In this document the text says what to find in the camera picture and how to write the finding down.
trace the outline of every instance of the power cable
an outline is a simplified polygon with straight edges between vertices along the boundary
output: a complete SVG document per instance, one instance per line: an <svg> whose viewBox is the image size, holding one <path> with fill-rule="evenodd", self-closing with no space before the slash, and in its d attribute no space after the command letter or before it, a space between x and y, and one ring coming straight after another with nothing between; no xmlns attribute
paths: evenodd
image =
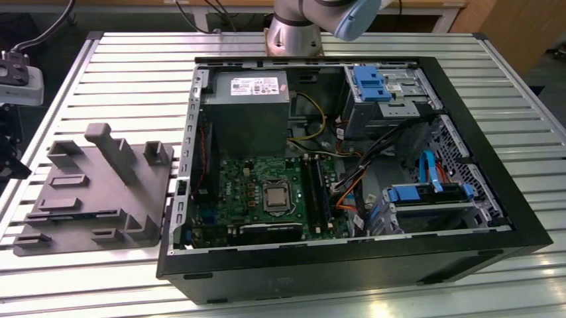
<svg viewBox="0 0 566 318"><path fill-rule="evenodd" d="M400 16L403 16L403 0L399 0L399 14L396 15L395 24L392 26L392 32L396 32L396 27L400 23Z"/></svg>
<svg viewBox="0 0 566 318"><path fill-rule="evenodd" d="M219 29L213 29L212 31L204 31L201 28L199 28L192 22L191 22L191 20L188 19L188 17L187 17L187 13L184 13L184 10L183 10L183 7L180 6L180 4L179 4L179 2L177 2L177 0L173 0L173 2L175 2L175 5L176 5L176 7L177 7L177 9L179 9L179 12L180 12L180 14L181 14L181 16L183 16L183 18L184 18L184 20L187 21L187 24L197 31L197 32L201 32L201 33L204 33L204 34L219 34L220 33L220 30Z"/></svg>
<svg viewBox="0 0 566 318"><path fill-rule="evenodd" d="M224 14L225 14L225 17L227 17L227 19L228 19L228 23L229 23L229 26L232 27L233 32L237 32L237 29L236 29L236 26L235 26L235 24L233 24L232 17L229 16L229 13L228 13L228 11L227 11L227 8L224 8L224 6L221 5L220 0L216 0L216 3L219 4L220 9L223 10L223 12L224 12Z"/></svg>
<svg viewBox="0 0 566 318"><path fill-rule="evenodd" d="M76 0L69 0L69 3L67 4L67 8L64 8L61 16L57 18L57 20L51 25L51 27L45 30L45 32L34 39L16 44L14 47L10 49L12 53L20 53L21 50L24 50L25 48L29 48L30 46L34 46L46 40L46 38L55 33L55 30L61 26L64 20L69 16L72 8L75 7L75 3L76 3Z"/></svg>

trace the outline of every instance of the table leg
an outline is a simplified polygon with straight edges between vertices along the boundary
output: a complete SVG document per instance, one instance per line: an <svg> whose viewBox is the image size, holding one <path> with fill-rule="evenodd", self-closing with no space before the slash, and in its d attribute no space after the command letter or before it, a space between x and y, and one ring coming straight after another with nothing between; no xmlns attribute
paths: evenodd
<svg viewBox="0 0 566 318"><path fill-rule="evenodd" d="M201 30L208 31L208 21L205 19L205 14L208 13L207 8L205 7L192 7L191 13L192 13L192 16L195 17L196 26Z"/></svg>
<svg viewBox="0 0 566 318"><path fill-rule="evenodd" d="M448 33L450 27L452 26L459 11L460 8L444 9L444 12L442 13L442 16L436 21L436 24L434 25L432 33Z"/></svg>

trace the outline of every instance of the slotted metal work surface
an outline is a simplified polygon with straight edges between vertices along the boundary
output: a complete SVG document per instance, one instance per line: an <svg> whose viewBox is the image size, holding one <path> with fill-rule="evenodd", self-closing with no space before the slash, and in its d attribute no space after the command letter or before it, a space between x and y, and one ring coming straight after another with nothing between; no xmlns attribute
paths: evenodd
<svg viewBox="0 0 566 318"><path fill-rule="evenodd" d="M84 128L103 121L115 138L172 142L179 156L193 58L265 54L260 33L105 33L80 51L22 158L33 175L12 181L0 199L0 315L563 317L564 131L491 44L468 34L368 34L351 43L325 35L323 45L328 56L438 57L554 244L451 284L207 306L155 279L157 247L17 258L12 243L49 171L52 141L87 144Z"/></svg>

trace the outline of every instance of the black cable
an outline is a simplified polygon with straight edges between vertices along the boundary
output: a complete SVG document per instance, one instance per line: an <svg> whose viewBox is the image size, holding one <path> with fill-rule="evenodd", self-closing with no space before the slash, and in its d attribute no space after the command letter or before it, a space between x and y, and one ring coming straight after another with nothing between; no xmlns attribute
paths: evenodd
<svg viewBox="0 0 566 318"><path fill-rule="evenodd" d="M203 29L200 29L192 22L191 22L191 20L188 19L188 17L187 17L187 13L184 13L184 11L183 11L183 8L181 8L181 6L180 6L180 4L177 3L177 0L173 0L173 2L175 2L175 5L176 5L176 7L177 7L177 9L179 9L179 12L180 12L180 14L181 14L181 16L183 16L183 18L184 18L184 20L187 21L187 24L197 31L197 32L201 32L201 33L204 33L204 34L216 34L217 32L216 32L216 30L212 30L212 31L204 31Z"/></svg>
<svg viewBox="0 0 566 318"><path fill-rule="evenodd" d="M402 15L403 15L403 0L399 0L399 14L396 15L395 24L392 26L392 32L396 32L396 27L399 26Z"/></svg>
<svg viewBox="0 0 566 318"><path fill-rule="evenodd" d="M209 2L209 0L204 0L204 2L212 7L212 9L217 13L220 13L220 16L223 16L228 20L229 26L232 27L233 32L236 32L236 26L233 25L232 18L229 17L228 11L225 10L225 8L221 5L220 1L216 0L216 3L219 4L219 6L220 6L220 8L221 8L223 11L220 11L219 8L216 8L216 6Z"/></svg>
<svg viewBox="0 0 566 318"><path fill-rule="evenodd" d="M236 26L233 25L232 17L229 16L227 8L224 8L224 6L221 5L220 0L216 0L216 3L219 4L220 9L223 10L224 14L227 15L227 19L228 19L229 25L232 26L233 32L237 32L237 29L236 29Z"/></svg>
<svg viewBox="0 0 566 318"><path fill-rule="evenodd" d="M55 21L52 26L45 30L45 32L34 39L16 44L16 46L10 49L10 52L20 53L22 49L40 44L53 34L55 30L61 26L64 20L69 16L72 8L75 7L75 2L76 0L69 0L69 4L67 5L67 8L64 8L61 16Z"/></svg>
<svg viewBox="0 0 566 318"><path fill-rule="evenodd" d="M219 14L219 13L215 13L215 15L219 17L219 18L224 18L224 14ZM235 18L235 17L237 17L240 14L239 13L235 13L233 15L229 15L229 17L231 18Z"/></svg>
<svg viewBox="0 0 566 318"><path fill-rule="evenodd" d="M378 140L371 144L367 151L362 155L362 158L358 161L358 169L342 180L336 183L335 187L340 187L348 181L354 180L366 170L368 164L371 163L371 159L376 154L379 154L383 150L386 150L395 142L398 136L403 132L403 130L412 125L419 123L426 123L427 121L432 121L438 117L438 113L431 113L419 118L407 119L403 121L395 128L392 128L386 134L383 134Z"/></svg>
<svg viewBox="0 0 566 318"><path fill-rule="evenodd" d="M251 15L251 19L249 19L249 21L245 23L245 25L240 28L240 30L241 31L244 31L244 29L247 29L248 28L248 26L251 25L251 23L253 22L253 20L255 20L255 16L257 15L257 13L253 13L252 15Z"/></svg>
<svg viewBox="0 0 566 318"><path fill-rule="evenodd" d="M363 184L362 184L363 180L360 180L358 182L358 184L355 185L354 189L352 189L352 194L354 194L354 202L355 202L355 208L358 210L358 216L362 218L362 220L367 223L368 222L368 216L367 216L367 211L366 211L366 202L363 200ZM360 229L359 231L355 232L355 237L363 237L364 236L364 231L363 229Z"/></svg>

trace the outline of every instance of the yellow wire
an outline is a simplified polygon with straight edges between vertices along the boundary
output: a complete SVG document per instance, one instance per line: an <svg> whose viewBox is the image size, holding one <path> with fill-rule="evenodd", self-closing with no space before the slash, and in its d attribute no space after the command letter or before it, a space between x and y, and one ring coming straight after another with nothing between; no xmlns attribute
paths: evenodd
<svg viewBox="0 0 566 318"><path fill-rule="evenodd" d="M308 101L312 103L312 105L315 105L315 107L316 107L316 109L317 109L317 111L320 112L320 115L321 115L321 126L320 126L320 129L317 130L317 132L315 132L311 136L288 138L287 140L308 140L308 139L312 139L319 134L321 134L321 132L324 131L324 128L325 128L325 115L324 115L324 112L321 110L320 105L313 101L313 99L311 98L311 96L308 96L307 94L297 92L297 95L300 95L305 99L308 99Z"/></svg>

